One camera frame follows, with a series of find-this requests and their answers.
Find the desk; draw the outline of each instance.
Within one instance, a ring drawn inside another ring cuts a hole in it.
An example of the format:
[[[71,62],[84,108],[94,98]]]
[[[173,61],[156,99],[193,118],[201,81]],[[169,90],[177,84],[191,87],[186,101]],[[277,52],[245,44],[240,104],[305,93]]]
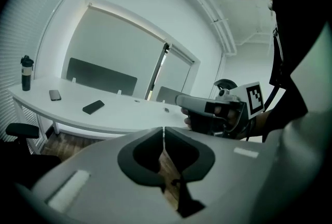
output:
[[[49,90],[59,90],[62,100],[51,101]],[[57,77],[33,80],[30,91],[23,91],[21,85],[8,91],[21,122],[24,122],[21,108],[24,106],[55,123],[100,133],[124,135],[155,127],[185,126],[186,116],[178,106],[117,95]],[[98,100],[105,106],[92,115],[82,111]]]

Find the black armrest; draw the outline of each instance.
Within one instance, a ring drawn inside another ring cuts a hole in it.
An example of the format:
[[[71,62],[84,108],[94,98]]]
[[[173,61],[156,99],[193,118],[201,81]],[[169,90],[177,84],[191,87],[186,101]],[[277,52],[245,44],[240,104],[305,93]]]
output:
[[[11,123],[6,128],[6,134],[18,138],[39,138],[39,128],[25,123]]]

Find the office chair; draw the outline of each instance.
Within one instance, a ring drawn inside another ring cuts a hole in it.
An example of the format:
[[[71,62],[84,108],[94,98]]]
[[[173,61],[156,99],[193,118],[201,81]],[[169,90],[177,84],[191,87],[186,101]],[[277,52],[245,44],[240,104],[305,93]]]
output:
[[[6,133],[16,136],[14,142],[0,142],[1,160],[7,178],[27,188],[32,186],[45,173],[61,163],[56,156],[31,155],[26,139],[39,138],[39,128],[30,124],[11,123]]]

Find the wooden floor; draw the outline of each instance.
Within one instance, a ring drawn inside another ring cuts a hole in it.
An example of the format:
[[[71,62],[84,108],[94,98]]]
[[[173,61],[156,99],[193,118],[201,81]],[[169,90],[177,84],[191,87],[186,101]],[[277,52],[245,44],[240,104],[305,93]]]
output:
[[[58,156],[63,162],[76,153],[80,152],[85,147],[88,147],[99,141],[100,140],[97,139],[88,139],[63,133],[58,136],[52,134],[44,145],[41,154]],[[171,182],[174,179],[179,179],[180,174],[165,150],[161,154],[159,161],[159,174],[164,177],[166,185],[164,196],[170,202],[172,207],[177,210],[179,200],[179,184],[177,184],[177,186],[173,186],[171,185]]]

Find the window blind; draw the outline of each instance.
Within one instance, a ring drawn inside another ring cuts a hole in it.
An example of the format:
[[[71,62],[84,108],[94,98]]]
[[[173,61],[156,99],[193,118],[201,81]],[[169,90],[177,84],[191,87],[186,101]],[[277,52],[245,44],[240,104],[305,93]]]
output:
[[[18,122],[7,89],[21,83],[20,60],[36,62],[40,42],[53,13],[63,0],[8,0],[0,16],[0,139],[13,141],[6,127]],[[28,123],[37,125],[34,113],[24,109]]]

